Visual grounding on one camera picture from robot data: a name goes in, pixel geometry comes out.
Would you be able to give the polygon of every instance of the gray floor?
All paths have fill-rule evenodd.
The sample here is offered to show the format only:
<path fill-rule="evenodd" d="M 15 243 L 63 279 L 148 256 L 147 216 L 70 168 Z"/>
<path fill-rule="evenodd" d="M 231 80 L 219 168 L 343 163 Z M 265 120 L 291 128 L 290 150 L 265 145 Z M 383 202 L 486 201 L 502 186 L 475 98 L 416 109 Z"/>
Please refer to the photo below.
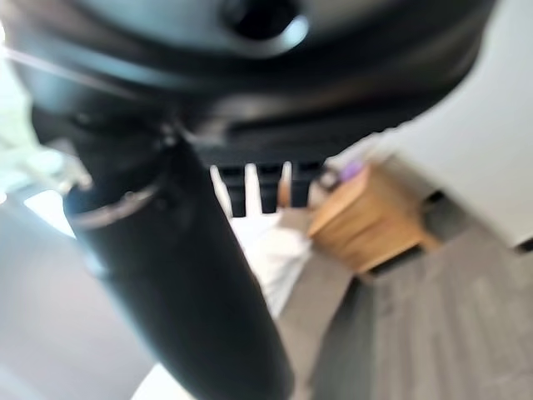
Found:
<path fill-rule="evenodd" d="M 153 365 L 75 242 L 0 208 L 0 400 L 128 400 Z"/>
<path fill-rule="evenodd" d="M 354 285 L 325 342 L 317 399 L 533 398 L 533 255 L 506 250 L 449 202 L 446 240 Z"/>

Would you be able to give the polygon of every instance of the white bedsheet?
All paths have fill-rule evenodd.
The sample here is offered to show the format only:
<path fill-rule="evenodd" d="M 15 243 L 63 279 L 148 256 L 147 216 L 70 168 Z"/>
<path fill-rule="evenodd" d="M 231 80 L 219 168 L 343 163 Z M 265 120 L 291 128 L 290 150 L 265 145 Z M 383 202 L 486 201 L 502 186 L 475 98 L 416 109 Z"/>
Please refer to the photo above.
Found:
<path fill-rule="evenodd" d="M 310 256 L 311 245 L 300 232 L 278 227 L 279 219 L 279 214 L 272 214 L 232 220 L 233 231 L 274 318 L 281 314 Z M 132 400 L 193 400 L 193 397 L 158 364 L 142 381 Z"/>

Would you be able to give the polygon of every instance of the black pole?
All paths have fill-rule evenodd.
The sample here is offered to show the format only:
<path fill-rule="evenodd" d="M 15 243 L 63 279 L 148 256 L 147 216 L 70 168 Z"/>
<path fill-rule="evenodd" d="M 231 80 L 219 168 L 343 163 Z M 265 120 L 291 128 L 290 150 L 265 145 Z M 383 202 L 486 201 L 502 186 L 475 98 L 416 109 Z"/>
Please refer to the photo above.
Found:
<path fill-rule="evenodd" d="M 279 334 L 188 143 L 152 185 L 126 195 L 74 188 L 65 211 L 91 272 L 193 396 L 290 397 Z"/>

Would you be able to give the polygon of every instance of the metal ring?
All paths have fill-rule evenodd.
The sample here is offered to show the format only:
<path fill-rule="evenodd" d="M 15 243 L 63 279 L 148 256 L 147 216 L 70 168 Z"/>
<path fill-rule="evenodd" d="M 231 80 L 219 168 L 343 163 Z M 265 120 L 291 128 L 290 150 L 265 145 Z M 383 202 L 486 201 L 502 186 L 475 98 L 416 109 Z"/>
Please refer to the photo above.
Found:
<path fill-rule="evenodd" d="M 270 58 L 279 56 L 300 44 L 309 33 L 309 21 L 303 15 L 295 17 L 283 32 L 267 40 L 252 40 L 230 34 L 232 50 L 248 58 Z"/>
<path fill-rule="evenodd" d="M 127 192 L 114 204 L 69 216 L 68 221 L 73 228 L 103 228 L 136 213 L 150 202 L 156 192 L 156 185 L 145 187 L 139 192 Z"/>

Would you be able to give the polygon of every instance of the black plastic part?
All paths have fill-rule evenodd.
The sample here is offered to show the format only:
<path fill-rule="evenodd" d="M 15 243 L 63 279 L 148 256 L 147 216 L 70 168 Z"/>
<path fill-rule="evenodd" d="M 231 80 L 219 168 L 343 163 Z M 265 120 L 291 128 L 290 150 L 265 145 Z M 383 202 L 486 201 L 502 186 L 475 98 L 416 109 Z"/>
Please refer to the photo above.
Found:
<path fill-rule="evenodd" d="M 272 214 L 277 210 L 277 189 L 282 172 L 282 165 L 257 165 L 261 208 L 265 214 Z"/>
<path fill-rule="evenodd" d="M 235 218 L 247 215 L 247 191 L 243 167 L 219 167 L 218 173 L 227 188 L 232 202 L 232 215 Z"/>
<path fill-rule="evenodd" d="M 132 215 L 92 229 L 72 224 L 89 268 L 195 398 L 286 400 L 289 362 L 209 174 L 185 141 L 169 163 L 156 195 Z M 71 222 L 91 211 L 87 198 L 102 198 L 95 194 L 67 195 Z"/>
<path fill-rule="evenodd" d="M 323 161 L 320 162 L 293 162 L 291 182 L 291 206 L 305 208 L 309 200 L 309 187 L 311 182 L 321 172 Z"/>
<path fill-rule="evenodd" d="M 222 15 L 236 34 L 266 40 L 282 33 L 297 10 L 292 0 L 226 0 Z"/>

